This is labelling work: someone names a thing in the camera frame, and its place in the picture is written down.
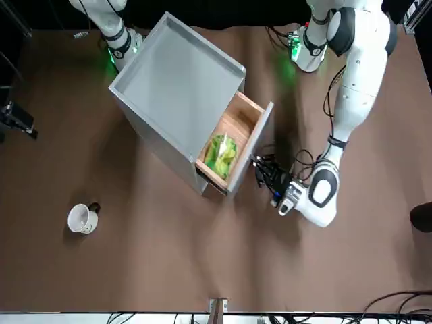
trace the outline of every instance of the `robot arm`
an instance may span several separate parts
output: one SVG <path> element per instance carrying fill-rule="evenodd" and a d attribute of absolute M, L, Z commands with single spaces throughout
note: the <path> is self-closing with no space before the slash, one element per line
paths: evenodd
<path fill-rule="evenodd" d="M 116 13 L 124 9 L 127 0 L 110 0 L 110 2 L 108 0 L 69 0 L 69 2 L 98 26 L 109 46 L 115 66 L 119 71 L 124 68 L 142 42 L 142 36 L 133 29 L 127 29 L 124 21 Z"/>
<path fill-rule="evenodd" d="M 329 22 L 327 44 L 346 55 L 346 69 L 337 92 L 334 128 L 327 148 L 313 167 L 310 185 L 293 179 L 282 198 L 279 214 L 295 208 L 309 221 L 326 227 L 336 215 L 339 166 L 351 132 L 372 109 L 387 58 L 396 45 L 396 27 L 381 11 L 382 1 L 361 9 L 342 7 Z"/>

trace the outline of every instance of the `open drawer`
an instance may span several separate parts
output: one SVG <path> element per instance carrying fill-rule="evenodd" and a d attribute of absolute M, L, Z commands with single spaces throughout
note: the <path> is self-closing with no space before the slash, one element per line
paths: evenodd
<path fill-rule="evenodd" d="M 272 102 L 264 110 L 244 94 L 237 91 L 196 160 L 197 173 L 221 193 L 225 195 L 235 193 L 249 166 L 250 156 L 253 154 L 272 109 Z M 237 145 L 237 154 L 231 163 L 226 180 L 218 176 L 204 162 L 213 137 L 224 135 L 225 133 Z"/>

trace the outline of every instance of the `green bag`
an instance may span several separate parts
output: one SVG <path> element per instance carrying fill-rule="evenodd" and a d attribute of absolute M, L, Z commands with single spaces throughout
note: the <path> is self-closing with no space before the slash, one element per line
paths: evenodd
<path fill-rule="evenodd" d="M 225 135 L 216 135 L 211 140 L 204 163 L 219 177 L 226 180 L 230 175 L 231 162 L 237 154 L 234 140 Z"/>

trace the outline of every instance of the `brown tabletop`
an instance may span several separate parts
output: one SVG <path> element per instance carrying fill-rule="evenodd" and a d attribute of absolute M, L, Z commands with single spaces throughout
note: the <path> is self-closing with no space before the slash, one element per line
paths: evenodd
<path fill-rule="evenodd" d="M 323 150 L 323 99 L 343 58 L 328 53 L 305 74 L 262 27 L 198 31 L 246 67 L 247 96 L 275 103 L 266 140 L 282 160 L 289 147 Z M 432 98 L 414 37 L 399 33 L 377 102 L 350 138 L 325 229 L 280 217 L 252 170 L 233 200 L 177 178 L 107 90 L 115 72 L 98 37 L 35 32 L 23 48 L 26 83 L 12 97 L 39 138 L 8 132 L 0 146 L 0 310 L 205 311 L 218 296 L 231 311 L 361 311 L 432 286 L 432 237 L 408 217 L 432 200 Z M 71 235 L 69 209 L 94 200 L 97 229 Z"/>

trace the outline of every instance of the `black cable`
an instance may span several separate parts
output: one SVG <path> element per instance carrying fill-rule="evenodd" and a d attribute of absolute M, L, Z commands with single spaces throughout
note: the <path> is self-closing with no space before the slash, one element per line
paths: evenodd
<path fill-rule="evenodd" d="M 287 34 L 284 34 L 284 33 L 282 33 L 282 32 L 280 32 L 280 31 L 278 31 L 274 26 L 269 26 L 269 28 L 276 34 L 276 35 L 278 35 L 278 36 L 280 36 L 280 37 L 284 37 L 284 38 L 288 38 L 288 35 Z"/>
<path fill-rule="evenodd" d="M 87 20 L 88 20 L 88 31 L 90 32 L 92 30 L 92 22 L 90 20 L 90 16 L 88 15 L 87 9 L 85 8 L 84 4 L 82 3 L 81 0 L 79 0 L 79 2 L 81 3 L 81 7 L 84 10 L 84 13 L 87 16 Z"/>
<path fill-rule="evenodd" d="M 124 321 L 122 321 L 120 324 L 124 324 L 124 323 L 126 323 L 127 321 L 129 321 L 133 316 L 135 316 L 136 315 L 136 313 L 133 313 L 132 315 L 130 315 L 127 319 L 125 319 Z"/>
<path fill-rule="evenodd" d="M 376 298 L 374 300 L 372 300 L 363 310 L 362 314 L 360 316 L 358 316 L 357 318 L 351 320 L 350 322 L 348 322 L 347 324 L 352 324 L 352 323 L 358 323 L 360 324 L 360 322 L 364 319 L 366 312 L 372 307 L 372 305 L 374 305 L 375 303 L 384 300 L 386 298 L 390 298 L 390 297 L 394 297 L 394 296 L 399 296 L 399 295 L 415 295 L 418 294 L 419 296 L 432 296 L 432 290 L 408 290 L 408 291 L 402 291 L 402 292 L 394 292 L 391 294 L 387 294 L 384 295 L 382 297 Z"/>
<path fill-rule="evenodd" d="M 284 43 L 284 39 L 287 40 L 287 38 L 288 38 L 287 35 L 284 35 L 281 32 L 278 32 L 276 29 L 274 29 L 274 27 L 268 27 L 268 29 L 275 33 L 276 38 L 281 43 L 281 45 L 282 45 L 283 48 L 290 49 L 290 47 L 288 46 L 288 44 Z"/>
<path fill-rule="evenodd" d="M 298 155 L 299 155 L 300 153 L 303 153 L 303 152 L 305 152 L 305 153 L 308 154 L 308 156 L 309 156 L 310 159 L 312 160 L 311 163 L 306 163 L 306 162 L 304 162 L 304 161 L 300 161 L 300 160 L 297 158 Z M 296 155 L 294 155 L 294 160 L 295 160 L 296 162 L 299 162 L 300 164 L 305 165 L 305 166 L 308 166 L 308 167 L 312 167 L 312 166 L 314 165 L 314 161 L 313 161 L 313 155 L 312 155 L 312 153 L 311 153 L 309 150 L 306 150 L 305 148 L 302 148 L 301 150 L 299 150 L 299 151 L 296 153 Z"/>
<path fill-rule="evenodd" d="M 279 42 L 281 42 L 281 45 L 278 44 L 278 43 L 276 42 L 276 40 L 271 36 L 270 31 L 269 31 L 269 27 L 265 26 L 264 28 L 265 28 L 265 30 L 266 30 L 266 32 L 267 32 L 267 35 L 269 35 L 269 39 L 270 39 L 271 46 L 273 46 L 274 49 L 279 48 L 279 49 L 283 49 L 283 50 L 285 50 L 285 49 L 286 49 L 286 46 L 285 46 L 284 42 L 281 42 L 281 40 L 278 39 Z"/>
<path fill-rule="evenodd" d="M 419 308 L 419 309 L 414 309 L 414 310 L 411 310 L 411 311 L 409 311 L 409 312 L 407 312 L 407 314 L 414 314 L 414 313 L 419 313 L 419 312 L 432 312 L 432 309 L 431 308 Z"/>
<path fill-rule="evenodd" d="M 4 60 L 7 62 L 7 64 L 9 64 L 12 70 L 16 73 L 16 76 L 20 79 L 20 81 L 24 82 L 24 78 L 22 77 L 21 72 L 18 71 L 15 65 L 12 64 L 12 62 L 7 58 L 7 56 L 2 51 L 0 51 L 0 56 L 2 56 L 2 58 L 4 58 Z"/>
<path fill-rule="evenodd" d="M 65 26 L 63 25 L 63 22 L 61 22 L 59 16 L 57 15 L 57 11 L 55 10 L 53 3 L 51 2 L 51 0 L 47 0 L 47 1 L 48 1 L 48 4 L 49 4 L 49 7 L 51 8 L 51 12 L 54 15 L 55 20 L 60 25 L 61 29 L 65 30 Z"/>
<path fill-rule="evenodd" d="M 414 296 L 410 296 L 407 299 L 405 299 L 403 301 L 403 303 L 401 303 L 401 305 L 399 306 L 398 310 L 397 310 L 397 314 L 398 314 L 398 318 L 396 319 L 396 324 L 399 324 L 401 322 L 400 320 L 400 313 L 402 312 L 402 309 L 404 308 L 404 306 L 406 305 L 407 302 L 409 302 L 410 300 L 419 297 L 420 295 L 415 294 Z"/>
<path fill-rule="evenodd" d="M 117 10 L 115 10 L 114 6 L 112 5 L 112 3 L 110 2 L 110 0 L 107 0 L 109 6 L 111 7 L 111 9 L 117 14 L 117 16 L 120 17 L 119 12 Z"/>
<path fill-rule="evenodd" d="M 122 316 L 124 313 L 119 313 L 117 314 L 117 316 L 114 316 L 113 318 L 111 318 L 114 314 L 109 315 L 108 317 L 108 321 L 107 324 L 111 324 L 112 322 L 114 322 L 116 319 L 118 319 L 120 316 Z"/>
<path fill-rule="evenodd" d="M 111 313 L 107 319 L 107 324 L 110 322 L 112 316 L 113 316 L 113 314 Z"/>
<path fill-rule="evenodd" d="M 307 318 L 305 318 L 305 319 L 302 319 L 301 321 L 297 321 L 297 323 L 304 323 L 304 322 L 306 322 L 308 319 L 311 319 L 312 317 L 314 317 L 315 316 L 315 312 L 312 312 L 310 315 L 309 315 L 309 317 L 307 317 Z"/>

